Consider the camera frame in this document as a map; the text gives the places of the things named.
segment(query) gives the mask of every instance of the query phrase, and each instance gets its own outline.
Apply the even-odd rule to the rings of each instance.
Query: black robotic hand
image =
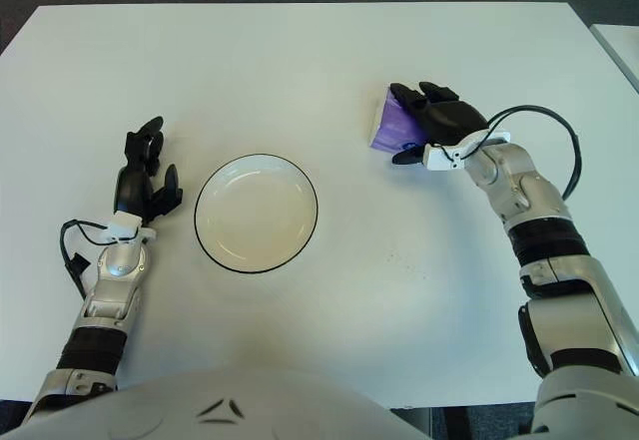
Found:
[[[419,89],[411,90],[403,84],[393,83],[390,91],[427,134],[429,144],[455,146],[475,131],[487,129],[481,114],[448,88],[421,82]],[[394,164],[417,164],[423,158],[424,146],[411,148],[393,156]]]
[[[171,164],[164,177],[164,187],[153,192],[151,177],[158,172],[164,136],[164,121],[157,117],[137,133],[127,133],[124,154],[127,165],[120,169],[113,210],[140,216],[143,225],[157,216],[168,214],[182,202],[178,187],[178,170]]]

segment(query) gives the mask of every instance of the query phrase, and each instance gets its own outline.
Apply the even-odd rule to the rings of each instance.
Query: white tabletop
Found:
[[[539,104],[572,123],[569,206],[638,322],[639,97],[568,5],[44,7],[0,58],[0,398],[33,398],[80,308],[61,223],[108,219],[126,132],[162,115],[184,202],[153,223],[121,386],[248,364],[319,371],[384,406],[532,400],[527,297],[485,195],[367,146],[384,87],[421,80],[486,116]],[[565,132],[537,115],[504,126],[562,190]],[[193,227],[204,181],[250,153],[300,166],[319,199],[307,247],[257,275],[214,264]]]
[[[593,24],[590,31],[639,92],[639,26]]]

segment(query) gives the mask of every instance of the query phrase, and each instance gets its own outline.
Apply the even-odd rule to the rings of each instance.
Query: black cable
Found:
[[[495,114],[492,118],[490,118],[490,120],[488,121],[488,126],[492,125],[492,127],[488,130],[488,132],[483,137],[483,139],[479,142],[479,144],[477,144],[477,146],[475,146],[475,148],[472,151],[470,151],[468,154],[461,157],[460,159],[461,160],[468,159],[470,156],[472,156],[477,151],[479,151],[479,149],[481,149],[481,147],[486,143],[490,135],[495,131],[495,129],[497,129],[497,127],[508,116],[515,113],[521,113],[521,112],[532,112],[532,113],[544,114],[554,119],[555,121],[557,121],[566,129],[566,131],[568,131],[568,134],[570,135],[570,141],[572,142],[572,149],[575,154],[575,164],[574,164],[574,167],[572,168],[572,174],[570,176],[570,180],[568,181],[566,189],[564,190],[562,195],[562,198],[566,201],[570,197],[570,195],[574,192],[575,188],[577,187],[577,184],[579,184],[579,179],[581,178],[581,169],[582,169],[581,147],[579,146],[579,138],[577,137],[577,134],[572,129],[572,126],[570,126],[568,121],[563,119],[561,116],[559,116],[557,113],[555,113],[551,109],[544,108],[542,106],[534,106],[534,105],[514,106],[512,108],[504,109],[503,111]],[[450,154],[444,148],[444,146],[442,145],[434,145],[434,146],[441,148],[446,158],[449,161],[454,162],[454,159],[450,156]]]
[[[67,252],[67,247],[66,247],[66,245],[64,243],[64,237],[65,237],[65,234],[67,233],[67,230],[69,228],[71,228],[71,227],[76,226],[80,230],[80,232],[82,233],[84,238],[88,242],[92,243],[93,245],[99,245],[99,246],[111,245],[111,244],[113,244],[115,242],[114,241],[112,241],[112,242],[96,242],[96,241],[92,240],[87,235],[86,231],[83,229],[83,225],[87,225],[87,226],[94,227],[94,228],[99,228],[101,230],[104,230],[107,227],[105,225],[101,225],[101,224],[95,223],[95,222],[90,222],[88,220],[73,219],[73,220],[68,220],[68,221],[64,222],[62,224],[62,227],[60,228],[60,253],[62,254],[62,258],[64,260],[64,265],[67,268],[67,271],[69,272],[69,275],[71,276],[71,279],[73,280],[73,283],[78,288],[78,291],[80,292],[80,295],[84,299],[87,296],[87,292],[85,291],[84,285],[82,284],[81,273],[82,273],[82,270],[84,270],[84,267],[86,267],[86,265],[84,265],[84,267],[78,267],[77,263],[74,262],[76,260],[76,257],[74,256],[73,260],[71,259],[71,257],[69,257],[69,252]],[[84,262],[86,262],[86,259],[84,259],[84,257],[80,256],[80,258],[82,260],[84,260]]]

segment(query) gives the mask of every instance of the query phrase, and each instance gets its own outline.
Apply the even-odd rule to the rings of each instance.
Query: purple object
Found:
[[[379,106],[372,124],[370,146],[388,153],[423,146],[426,134],[399,104],[390,89],[386,90],[384,102]]]

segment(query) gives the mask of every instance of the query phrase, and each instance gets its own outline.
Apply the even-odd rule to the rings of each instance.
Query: white plate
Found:
[[[305,247],[318,220],[309,178],[277,156],[254,154],[222,166],[204,184],[195,225],[204,252],[222,267],[258,273]]]

